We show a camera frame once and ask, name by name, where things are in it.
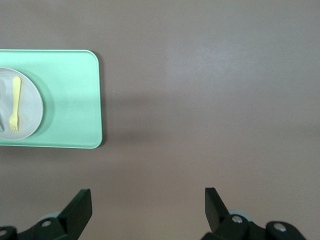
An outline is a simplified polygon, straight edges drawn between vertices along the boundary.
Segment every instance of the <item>table surface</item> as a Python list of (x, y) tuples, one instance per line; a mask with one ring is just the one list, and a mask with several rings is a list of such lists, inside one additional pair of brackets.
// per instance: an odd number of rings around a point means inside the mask
[(198, 240), (205, 187), (260, 226), (320, 222), (319, 1), (0, 0), (2, 49), (88, 49), (96, 149), (0, 147), (0, 226), (91, 188), (84, 239)]

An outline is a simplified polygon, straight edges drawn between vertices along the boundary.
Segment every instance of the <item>white plate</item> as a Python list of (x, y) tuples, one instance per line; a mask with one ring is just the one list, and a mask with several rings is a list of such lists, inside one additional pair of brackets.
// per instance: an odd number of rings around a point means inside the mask
[[(12, 132), (9, 117), (13, 111), (13, 78), (21, 78), (21, 91), (18, 109), (19, 132)], [(21, 72), (0, 67), (0, 124), (3, 132), (0, 138), (21, 140), (32, 135), (39, 127), (44, 114), (44, 105), (37, 87)]]

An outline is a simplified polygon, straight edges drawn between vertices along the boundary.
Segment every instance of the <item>silicone placemat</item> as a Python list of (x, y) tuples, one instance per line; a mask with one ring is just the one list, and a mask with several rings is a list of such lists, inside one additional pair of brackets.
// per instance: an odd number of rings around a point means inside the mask
[(0, 145), (93, 149), (101, 144), (99, 61), (93, 52), (3, 49), (0, 67), (26, 75), (43, 100), (35, 133), (22, 140), (0, 138)]

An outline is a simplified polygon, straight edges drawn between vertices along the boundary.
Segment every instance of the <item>green placemat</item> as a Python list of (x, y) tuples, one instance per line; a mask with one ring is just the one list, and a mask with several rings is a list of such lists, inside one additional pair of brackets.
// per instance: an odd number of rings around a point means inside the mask
[(93, 149), (102, 141), (99, 62), (88, 50), (0, 50), (0, 67), (26, 75), (43, 100), (39, 128), (0, 145)]

